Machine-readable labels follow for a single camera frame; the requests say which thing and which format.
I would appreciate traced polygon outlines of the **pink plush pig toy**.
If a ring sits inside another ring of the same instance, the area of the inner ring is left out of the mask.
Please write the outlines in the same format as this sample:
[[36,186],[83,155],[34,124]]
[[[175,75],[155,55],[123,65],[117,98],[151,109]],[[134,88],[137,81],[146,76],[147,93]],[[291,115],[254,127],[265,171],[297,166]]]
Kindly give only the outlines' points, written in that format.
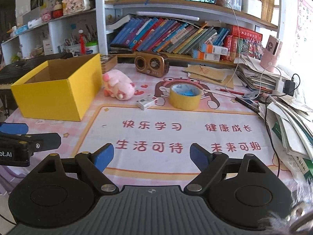
[[131,99],[135,93],[135,83],[120,70],[110,70],[103,75],[104,96],[120,101]]

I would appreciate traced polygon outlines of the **red pencil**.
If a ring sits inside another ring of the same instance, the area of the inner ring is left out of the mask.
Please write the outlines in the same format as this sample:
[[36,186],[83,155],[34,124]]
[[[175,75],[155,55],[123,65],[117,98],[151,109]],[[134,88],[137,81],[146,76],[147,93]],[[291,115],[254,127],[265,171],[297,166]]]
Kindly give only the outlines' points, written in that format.
[[237,94],[237,95],[240,95],[240,96],[244,96],[244,93],[243,92],[239,92],[239,91],[233,91],[233,90],[227,90],[227,89],[216,89],[217,91],[220,91],[220,92],[228,92],[228,93],[231,93],[231,94]]

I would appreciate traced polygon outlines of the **orange white medicine box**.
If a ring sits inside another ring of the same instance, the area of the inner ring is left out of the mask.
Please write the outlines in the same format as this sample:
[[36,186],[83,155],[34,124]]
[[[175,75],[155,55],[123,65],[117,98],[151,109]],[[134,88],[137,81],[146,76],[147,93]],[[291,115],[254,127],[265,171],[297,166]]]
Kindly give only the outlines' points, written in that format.
[[215,45],[211,45],[207,43],[200,43],[199,50],[201,52],[205,52],[208,54],[223,55],[223,56],[227,56],[228,51],[229,51],[226,47],[215,46]]

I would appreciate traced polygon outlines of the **black pen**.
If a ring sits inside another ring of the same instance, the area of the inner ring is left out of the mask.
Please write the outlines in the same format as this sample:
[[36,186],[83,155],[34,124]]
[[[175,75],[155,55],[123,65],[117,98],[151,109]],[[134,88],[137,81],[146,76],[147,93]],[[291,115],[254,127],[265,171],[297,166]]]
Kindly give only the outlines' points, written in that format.
[[242,104],[243,106],[245,106],[246,108],[249,108],[250,110],[252,110],[253,112],[255,113],[259,113],[259,109],[258,108],[255,108],[253,105],[247,103],[246,101],[238,98],[238,97],[235,97],[235,101],[237,101],[238,103]]

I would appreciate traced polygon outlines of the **black power adapter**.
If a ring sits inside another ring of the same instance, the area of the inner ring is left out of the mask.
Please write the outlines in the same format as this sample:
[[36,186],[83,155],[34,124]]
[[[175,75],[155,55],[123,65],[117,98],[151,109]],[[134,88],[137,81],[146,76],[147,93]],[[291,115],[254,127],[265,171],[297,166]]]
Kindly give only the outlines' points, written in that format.
[[296,84],[293,80],[286,80],[284,83],[283,93],[289,96],[294,96],[295,88]]

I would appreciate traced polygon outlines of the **pink cylindrical desk gadget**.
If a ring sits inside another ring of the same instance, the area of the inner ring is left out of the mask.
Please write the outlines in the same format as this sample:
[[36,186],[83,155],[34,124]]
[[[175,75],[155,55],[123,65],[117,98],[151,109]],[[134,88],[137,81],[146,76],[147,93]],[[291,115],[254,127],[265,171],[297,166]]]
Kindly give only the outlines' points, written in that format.
[[283,43],[281,40],[274,36],[269,36],[260,61],[260,65],[263,69],[266,69],[269,72],[274,72],[282,45]]

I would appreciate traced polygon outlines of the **white pen holder box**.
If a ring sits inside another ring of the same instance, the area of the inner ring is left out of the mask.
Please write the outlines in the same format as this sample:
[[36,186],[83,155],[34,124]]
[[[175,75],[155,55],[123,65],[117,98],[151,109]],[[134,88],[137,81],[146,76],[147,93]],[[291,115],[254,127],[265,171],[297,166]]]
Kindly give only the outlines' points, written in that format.
[[259,0],[242,0],[241,11],[260,19],[262,16],[262,2]]

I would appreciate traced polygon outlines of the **red white bottle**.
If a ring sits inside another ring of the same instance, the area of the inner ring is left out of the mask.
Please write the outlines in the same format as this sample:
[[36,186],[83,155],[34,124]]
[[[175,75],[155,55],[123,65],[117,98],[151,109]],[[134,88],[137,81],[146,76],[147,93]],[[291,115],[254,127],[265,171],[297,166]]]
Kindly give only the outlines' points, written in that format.
[[86,39],[85,39],[85,34],[84,34],[84,32],[83,32],[82,29],[80,29],[80,30],[78,31],[78,33],[79,33],[79,42],[80,42],[80,47],[81,47],[81,55],[85,55],[85,54],[86,54],[86,49],[85,49],[85,41],[86,41]]

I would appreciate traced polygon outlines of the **grey staples box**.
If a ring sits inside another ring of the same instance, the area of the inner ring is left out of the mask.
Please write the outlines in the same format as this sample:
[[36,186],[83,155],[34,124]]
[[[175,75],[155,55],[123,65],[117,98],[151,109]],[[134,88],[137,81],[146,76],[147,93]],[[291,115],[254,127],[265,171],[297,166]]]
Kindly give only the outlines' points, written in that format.
[[155,106],[156,103],[157,103],[156,97],[147,97],[147,98],[138,100],[136,102],[136,106],[139,107],[141,110],[145,110],[145,109]]

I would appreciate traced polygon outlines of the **black Yamaha keyboard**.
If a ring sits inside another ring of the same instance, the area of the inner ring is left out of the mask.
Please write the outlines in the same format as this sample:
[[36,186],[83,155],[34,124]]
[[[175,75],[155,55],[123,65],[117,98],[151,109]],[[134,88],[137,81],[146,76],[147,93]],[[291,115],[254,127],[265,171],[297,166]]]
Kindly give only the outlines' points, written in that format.
[[71,53],[62,52],[47,56],[38,56],[6,65],[3,69],[1,69],[1,90],[10,90],[13,83],[45,61],[68,59],[72,57],[73,55]]

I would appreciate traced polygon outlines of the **pink printed desk mat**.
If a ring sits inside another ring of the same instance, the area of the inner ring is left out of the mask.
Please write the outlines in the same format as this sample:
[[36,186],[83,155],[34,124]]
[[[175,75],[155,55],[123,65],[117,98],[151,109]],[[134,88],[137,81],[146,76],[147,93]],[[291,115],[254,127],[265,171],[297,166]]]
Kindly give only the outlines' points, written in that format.
[[129,101],[99,92],[78,122],[24,118],[19,110],[8,122],[27,124],[31,134],[60,134],[57,152],[62,158],[94,152],[111,143],[115,154],[104,172],[118,186],[185,186],[199,172],[189,157],[192,143],[231,158],[255,154],[287,185],[293,184],[291,172],[277,163],[261,117],[235,99],[214,94],[202,99],[197,110],[184,111],[162,97],[156,106],[142,110],[137,100],[156,92],[168,93],[170,83],[186,83],[189,78],[179,67],[171,68],[164,79],[139,74],[133,65],[118,65],[118,69],[136,84],[135,96]]

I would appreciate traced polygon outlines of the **brown retro radio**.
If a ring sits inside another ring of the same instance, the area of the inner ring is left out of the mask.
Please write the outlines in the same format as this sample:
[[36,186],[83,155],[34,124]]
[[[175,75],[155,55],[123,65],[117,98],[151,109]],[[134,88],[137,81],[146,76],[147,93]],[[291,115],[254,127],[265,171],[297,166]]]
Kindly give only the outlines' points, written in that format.
[[136,70],[140,73],[161,78],[169,72],[169,59],[158,52],[137,52],[134,60]]

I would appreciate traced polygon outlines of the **yellow tape roll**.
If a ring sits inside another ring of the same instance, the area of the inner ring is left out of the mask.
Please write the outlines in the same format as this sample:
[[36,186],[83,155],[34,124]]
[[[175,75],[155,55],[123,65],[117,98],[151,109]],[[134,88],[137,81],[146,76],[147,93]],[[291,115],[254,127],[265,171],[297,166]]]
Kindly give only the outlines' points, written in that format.
[[[187,97],[177,94],[177,91],[181,89],[194,89],[197,91],[198,95],[195,97]],[[187,83],[174,84],[170,87],[169,102],[176,109],[193,111],[200,105],[202,95],[203,90],[194,85]]]

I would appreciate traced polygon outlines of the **red dictionary book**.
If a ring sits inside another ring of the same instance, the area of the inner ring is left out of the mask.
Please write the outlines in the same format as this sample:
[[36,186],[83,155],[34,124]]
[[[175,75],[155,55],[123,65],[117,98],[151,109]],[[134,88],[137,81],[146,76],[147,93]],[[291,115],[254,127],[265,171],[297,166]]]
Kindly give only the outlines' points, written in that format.
[[230,30],[229,35],[233,37],[240,36],[241,39],[249,39],[257,42],[261,42],[263,35],[261,33],[255,32],[248,28],[238,27],[237,25],[227,25],[227,28]]

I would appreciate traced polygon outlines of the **white storage cubby shelf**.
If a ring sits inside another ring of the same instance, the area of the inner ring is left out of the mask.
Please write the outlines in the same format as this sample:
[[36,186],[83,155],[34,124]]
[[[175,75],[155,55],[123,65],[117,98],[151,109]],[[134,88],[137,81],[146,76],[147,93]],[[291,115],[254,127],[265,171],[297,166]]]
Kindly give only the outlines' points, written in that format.
[[85,34],[97,32],[95,9],[44,22],[4,41],[1,43],[1,48],[5,64],[12,63],[12,58],[18,52],[21,52],[22,58],[29,58],[36,47],[43,46],[44,40],[49,41],[48,47],[54,54],[57,54],[60,46],[65,44],[65,40],[79,38],[79,30],[83,30]]

